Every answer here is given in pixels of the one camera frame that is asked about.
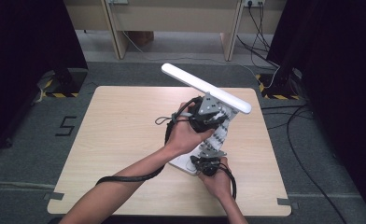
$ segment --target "table surface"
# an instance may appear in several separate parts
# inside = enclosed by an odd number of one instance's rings
[[[287,193],[276,163],[259,101],[252,89],[223,90],[249,102],[252,112],[238,114],[230,123],[222,150],[237,184],[237,203],[244,216],[288,216]],[[96,181],[134,163],[162,147],[166,124],[156,125],[161,116],[170,117],[181,102],[203,95],[190,87],[99,87],[77,133],[54,193],[51,214],[65,214]],[[198,177],[167,164],[115,215],[225,216]]]

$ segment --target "robotic device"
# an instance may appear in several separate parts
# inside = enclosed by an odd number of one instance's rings
[[[191,127],[197,133],[205,132],[208,129],[216,130],[209,139],[203,141],[191,153],[173,159],[170,164],[191,175],[196,175],[198,172],[209,176],[214,175],[219,169],[220,157],[226,155],[220,148],[227,135],[229,122],[238,112],[250,113],[251,105],[169,63],[162,66],[162,71],[204,93],[203,97],[191,99],[174,113],[172,125],[175,124],[178,116],[182,116],[188,118]],[[189,108],[189,113],[182,113],[185,106],[191,102],[194,102],[195,106]]]

